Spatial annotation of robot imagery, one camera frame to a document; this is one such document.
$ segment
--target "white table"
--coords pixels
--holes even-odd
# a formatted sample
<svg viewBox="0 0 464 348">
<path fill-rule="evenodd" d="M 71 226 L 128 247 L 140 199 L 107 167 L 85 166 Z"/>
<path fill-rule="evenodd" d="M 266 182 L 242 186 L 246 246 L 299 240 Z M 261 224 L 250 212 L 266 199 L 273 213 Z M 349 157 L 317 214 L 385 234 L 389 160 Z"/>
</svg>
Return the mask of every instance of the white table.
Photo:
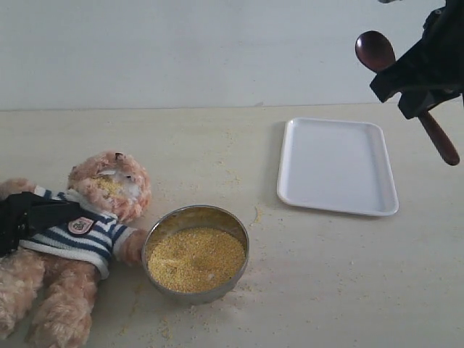
<svg viewBox="0 0 464 348">
<path fill-rule="evenodd" d="M 462 104 L 434 114 L 464 154 Z M 380 125 L 399 212 L 366 218 L 282 204 L 283 123 L 296 116 Z M 61 189 L 75 163 L 116 148 L 139 158 L 154 181 L 154 204 L 137 226 L 196 203 L 226 208 L 248 226 L 249 268 L 212 305 L 176 307 L 142 269 L 113 263 L 87 347 L 462 346 L 464 164 L 444 164 L 419 122 L 394 105 L 7 112 L 0 124 L 0 180 L 27 176 Z M 27 324 L 8 347 L 25 347 Z"/>
</svg>

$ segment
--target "spoon handle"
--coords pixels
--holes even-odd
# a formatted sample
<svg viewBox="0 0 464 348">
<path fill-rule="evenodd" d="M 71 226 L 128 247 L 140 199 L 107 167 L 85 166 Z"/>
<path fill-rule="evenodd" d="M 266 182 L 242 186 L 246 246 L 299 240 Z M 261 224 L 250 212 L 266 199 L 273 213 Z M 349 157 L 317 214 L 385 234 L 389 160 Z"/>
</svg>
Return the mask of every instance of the spoon handle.
<svg viewBox="0 0 464 348">
<path fill-rule="evenodd" d="M 456 148 L 452 144 L 450 138 L 448 138 L 447 134 L 443 131 L 442 127 L 440 127 L 432 115 L 430 115 L 430 112 L 426 110 L 422 111 L 419 114 L 418 119 L 432 140 L 432 143 L 434 143 L 438 153 L 442 156 L 442 159 L 448 165 L 458 165 L 460 158 Z"/>
</svg>

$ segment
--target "teddy bear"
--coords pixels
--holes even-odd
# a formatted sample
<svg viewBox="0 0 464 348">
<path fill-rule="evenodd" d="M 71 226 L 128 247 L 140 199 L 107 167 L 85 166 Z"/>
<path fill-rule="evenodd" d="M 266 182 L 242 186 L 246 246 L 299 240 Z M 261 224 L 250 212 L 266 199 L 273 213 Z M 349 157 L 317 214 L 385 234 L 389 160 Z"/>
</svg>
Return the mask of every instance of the teddy bear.
<svg viewBox="0 0 464 348">
<path fill-rule="evenodd" d="M 25 191 L 78 202 L 95 218 L 38 231 L 0 259 L 0 339 L 15 330 L 44 287 L 26 342 L 34 348 L 82 347 L 109 261 L 141 264 L 148 233 L 127 224 L 150 204 L 149 175 L 131 155 L 105 151 L 73 167 L 64 191 L 54 193 L 28 179 L 12 178 L 0 184 L 0 199 Z"/>
</svg>

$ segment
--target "striped shirt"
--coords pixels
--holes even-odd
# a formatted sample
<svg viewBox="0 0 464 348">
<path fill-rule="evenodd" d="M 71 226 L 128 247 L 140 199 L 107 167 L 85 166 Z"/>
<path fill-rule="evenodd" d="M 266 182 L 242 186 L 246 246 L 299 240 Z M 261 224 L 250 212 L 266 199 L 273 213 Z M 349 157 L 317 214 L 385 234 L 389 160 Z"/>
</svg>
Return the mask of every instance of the striped shirt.
<svg viewBox="0 0 464 348">
<path fill-rule="evenodd" d="M 71 223 L 48 228 L 27 240 L 20 241 L 20 246 L 67 259 L 89 262 L 98 268 L 101 279 L 108 278 L 108 265 L 112 256 L 118 255 L 121 245 L 135 228 L 117 223 L 115 214 L 95 210 L 74 190 L 55 195 L 50 190 L 37 186 L 34 194 L 47 199 L 78 202 L 82 209 L 92 212 L 96 220 L 82 217 Z"/>
</svg>

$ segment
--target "stainless steel bowl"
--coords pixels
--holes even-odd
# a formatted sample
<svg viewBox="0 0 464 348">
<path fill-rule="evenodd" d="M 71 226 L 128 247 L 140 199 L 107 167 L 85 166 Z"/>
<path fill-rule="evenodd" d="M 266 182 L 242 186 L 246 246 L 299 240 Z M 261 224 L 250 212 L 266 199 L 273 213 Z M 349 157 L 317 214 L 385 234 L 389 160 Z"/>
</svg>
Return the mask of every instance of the stainless steel bowl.
<svg viewBox="0 0 464 348">
<path fill-rule="evenodd" d="M 163 285 L 154 280 L 149 272 L 148 261 L 150 255 L 156 245 L 164 238 L 172 236 L 174 233 L 187 228 L 199 227 L 216 228 L 237 238 L 245 251 L 244 264 L 231 280 L 209 291 L 182 293 L 165 288 Z M 219 207 L 209 205 L 192 205 L 167 214 L 150 230 L 149 235 L 146 238 L 144 248 L 142 249 L 142 264 L 144 266 L 145 273 L 148 275 L 154 287 L 167 297 L 186 305 L 203 305 L 224 297 L 235 287 L 239 279 L 243 276 L 248 265 L 248 259 L 249 237 L 244 225 L 230 212 Z"/>
</svg>

